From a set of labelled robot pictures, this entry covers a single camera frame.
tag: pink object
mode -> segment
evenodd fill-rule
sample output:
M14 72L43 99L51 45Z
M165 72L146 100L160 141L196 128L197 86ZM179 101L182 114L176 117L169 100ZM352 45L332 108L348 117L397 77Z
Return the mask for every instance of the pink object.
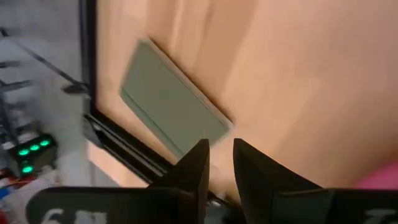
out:
M398 162L379 169L359 181L359 189L398 189Z

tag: wooden surface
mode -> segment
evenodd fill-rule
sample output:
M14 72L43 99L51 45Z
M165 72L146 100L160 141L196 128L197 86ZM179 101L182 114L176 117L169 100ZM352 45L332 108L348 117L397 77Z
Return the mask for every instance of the wooden surface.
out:
M99 0L98 10L98 108L176 162L119 97L148 35L234 123L211 149L219 195L238 199L233 138L324 187L397 159L398 1Z

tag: metal rod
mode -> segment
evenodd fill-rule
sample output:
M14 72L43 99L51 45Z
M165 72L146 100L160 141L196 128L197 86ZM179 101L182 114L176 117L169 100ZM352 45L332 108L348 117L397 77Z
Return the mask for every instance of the metal rod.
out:
M10 84L1 82L0 90L3 93L5 93L8 91L12 91L12 90L18 90L20 88L24 88L24 87L27 87L30 85L32 85L32 82L30 80L26 80L26 81L22 81L22 82L14 82L14 83L10 83Z
M40 55L36 54L31 49L21 45L20 43L16 42L15 40L11 40L11 42L13 42L15 45L17 45L19 48L21 48L27 54L29 54L30 56L32 56L33 58L35 58L36 60L38 60L39 62L44 64L47 68L51 69L52 71L54 71L55 73L60 75L62 78L64 78L67 81L69 81L70 83L72 83L72 84L80 84L80 82L78 82L77 80L73 79L70 75L66 74L64 71L62 71L61 69L57 68L55 65L51 64L49 61L47 61L43 57L41 57Z
M0 68L16 67L19 64L17 61L0 62Z

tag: floor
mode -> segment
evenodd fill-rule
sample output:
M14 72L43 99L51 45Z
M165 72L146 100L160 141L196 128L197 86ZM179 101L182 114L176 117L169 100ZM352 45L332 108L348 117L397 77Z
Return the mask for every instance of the floor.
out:
M82 135L82 100L60 89L68 82L34 60L15 43L39 54L73 78L80 80L77 0L0 0L0 26L12 37L0 39L0 61L17 60L17 68L0 70L8 82L32 80L37 118L44 131L59 142L58 168L64 185L116 184L86 155Z

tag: green led light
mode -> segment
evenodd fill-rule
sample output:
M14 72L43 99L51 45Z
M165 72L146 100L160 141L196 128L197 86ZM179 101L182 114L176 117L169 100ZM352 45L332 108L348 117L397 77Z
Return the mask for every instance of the green led light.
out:
M30 147L30 150L36 151L36 150L38 150L39 148L40 148L40 146L38 146L38 145L33 145L33 146Z
M48 141L48 140L43 140L40 142L41 146L48 146L48 144L50 144L50 141Z
M27 149L21 149L21 150L18 152L18 154L19 154L20 156L26 156L26 155L29 154L29 150L27 150Z
M29 173L29 172L32 172L32 170L33 170L32 166L26 166L26 167L22 168L23 173Z

